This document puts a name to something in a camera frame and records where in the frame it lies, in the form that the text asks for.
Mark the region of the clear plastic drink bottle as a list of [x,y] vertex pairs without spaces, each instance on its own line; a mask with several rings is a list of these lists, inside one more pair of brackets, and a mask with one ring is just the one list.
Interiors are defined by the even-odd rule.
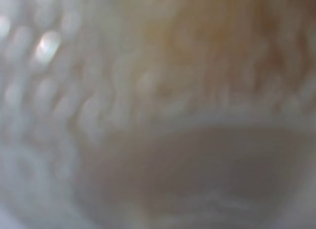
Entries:
[[3,229],[313,229],[316,0],[0,0]]

